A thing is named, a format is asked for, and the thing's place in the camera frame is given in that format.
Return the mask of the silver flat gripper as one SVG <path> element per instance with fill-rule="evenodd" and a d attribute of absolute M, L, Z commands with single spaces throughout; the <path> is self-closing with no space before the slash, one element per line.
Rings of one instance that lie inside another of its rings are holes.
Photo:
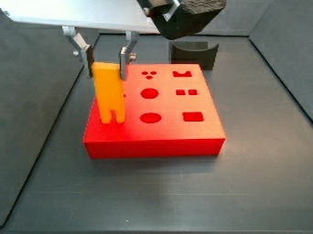
<path fill-rule="evenodd" d="M 62 26 L 88 78 L 92 77 L 92 45 L 74 27 L 127 31 L 128 44 L 119 53 L 121 80 L 127 78 L 127 66 L 136 60 L 132 50 L 137 32 L 159 33 L 136 0 L 0 0 L 0 9 L 14 22 Z"/>

